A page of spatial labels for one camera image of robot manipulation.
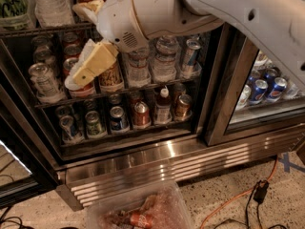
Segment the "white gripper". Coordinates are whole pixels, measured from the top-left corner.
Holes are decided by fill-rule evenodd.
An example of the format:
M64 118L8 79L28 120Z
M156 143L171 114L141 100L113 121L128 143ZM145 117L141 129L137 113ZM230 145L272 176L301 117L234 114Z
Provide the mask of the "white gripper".
M116 62L118 50L132 52L148 45L133 0L94 0L77 3L72 10L81 20L93 23L105 39L97 43L88 40L73 66L71 77L79 87L109 69Z

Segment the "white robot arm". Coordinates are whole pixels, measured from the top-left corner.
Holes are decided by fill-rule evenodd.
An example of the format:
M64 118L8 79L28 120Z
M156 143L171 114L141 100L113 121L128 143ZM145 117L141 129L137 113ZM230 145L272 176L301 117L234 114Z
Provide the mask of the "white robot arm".
M191 35L228 23L305 90L302 0L107 0L72 9L121 52L140 49L162 35Z

